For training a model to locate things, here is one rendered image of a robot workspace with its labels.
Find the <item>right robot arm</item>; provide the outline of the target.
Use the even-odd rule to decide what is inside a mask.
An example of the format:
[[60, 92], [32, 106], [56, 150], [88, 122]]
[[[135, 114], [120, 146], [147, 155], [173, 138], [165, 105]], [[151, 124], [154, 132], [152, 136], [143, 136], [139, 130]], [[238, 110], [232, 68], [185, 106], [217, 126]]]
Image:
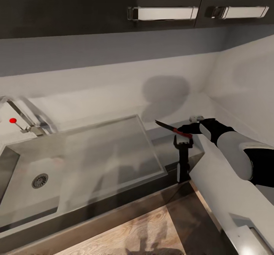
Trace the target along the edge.
[[190, 124], [177, 130], [183, 134], [203, 134], [213, 142], [239, 178], [252, 182], [274, 206], [274, 146], [236, 132], [215, 118], [190, 116]]

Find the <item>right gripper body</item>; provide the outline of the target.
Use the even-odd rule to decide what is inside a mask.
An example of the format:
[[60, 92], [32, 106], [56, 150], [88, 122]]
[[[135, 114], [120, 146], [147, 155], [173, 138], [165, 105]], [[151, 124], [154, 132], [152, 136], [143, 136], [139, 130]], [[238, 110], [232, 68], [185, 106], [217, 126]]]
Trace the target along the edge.
[[196, 123], [183, 125], [183, 134], [198, 134], [194, 129], [195, 125]]

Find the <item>parer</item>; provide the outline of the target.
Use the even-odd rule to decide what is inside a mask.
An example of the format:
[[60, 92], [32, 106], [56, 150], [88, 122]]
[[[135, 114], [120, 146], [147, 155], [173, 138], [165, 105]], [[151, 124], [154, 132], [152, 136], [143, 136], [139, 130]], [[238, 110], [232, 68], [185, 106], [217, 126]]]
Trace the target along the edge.
[[193, 137], [192, 134], [183, 134], [183, 132], [178, 131], [177, 128], [175, 128], [175, 127], [172, 127], [172, 126], [170, 126], [170, 125], [164, 124], [164, 123], [162, 123], [162, 122], [160, 122], [160, 121], [157, 121], [157, 120], [156, 120], [156, 122], [158, 122], [158, 123], [159, 123], [160, 125], [162, 125], [162, 126], [165, 126], [165, 127], [169, 128], [169, 129], [172, 129], [173, 131], [178, 132], [178, 133], [180, 133], [180, 134], [182, 134], [182, 135], [189, 136], [190, 138]]

